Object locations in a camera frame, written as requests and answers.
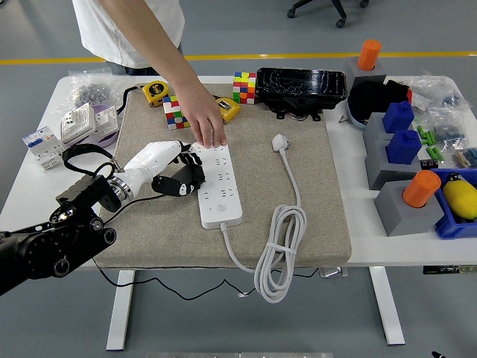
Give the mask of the person's hand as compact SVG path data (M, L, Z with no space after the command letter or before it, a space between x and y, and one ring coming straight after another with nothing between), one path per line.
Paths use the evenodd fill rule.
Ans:
M183 115L195 139L205 148L227 144L221 111L212 94L200 81L174 86Z

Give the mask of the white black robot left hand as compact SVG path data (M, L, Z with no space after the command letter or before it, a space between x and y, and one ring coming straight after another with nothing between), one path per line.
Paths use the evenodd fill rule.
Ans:
M162 174L170 163L183 163L184 167L172 177ZM132 201L147 183L160 194L183 197L198 189L205 182L202 161L196 150L181 141L148 143L124 169L109 179L121 201Z

